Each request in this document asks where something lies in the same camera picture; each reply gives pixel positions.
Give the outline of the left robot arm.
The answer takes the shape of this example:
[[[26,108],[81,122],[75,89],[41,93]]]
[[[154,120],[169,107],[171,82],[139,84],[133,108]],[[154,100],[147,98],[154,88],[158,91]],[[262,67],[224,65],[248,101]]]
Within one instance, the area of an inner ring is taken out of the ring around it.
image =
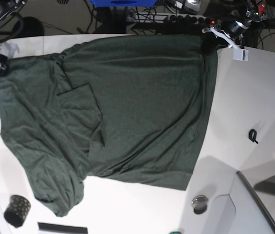
[[[209,26],[202,29],[202,52],[211,54],[228,47],[233,49],[234,60],[247,61],[249,51],[245,49],[244,35],[260,27],[266,19],[264,5],[262,0],[242,0],[229,15],[212,19]]]

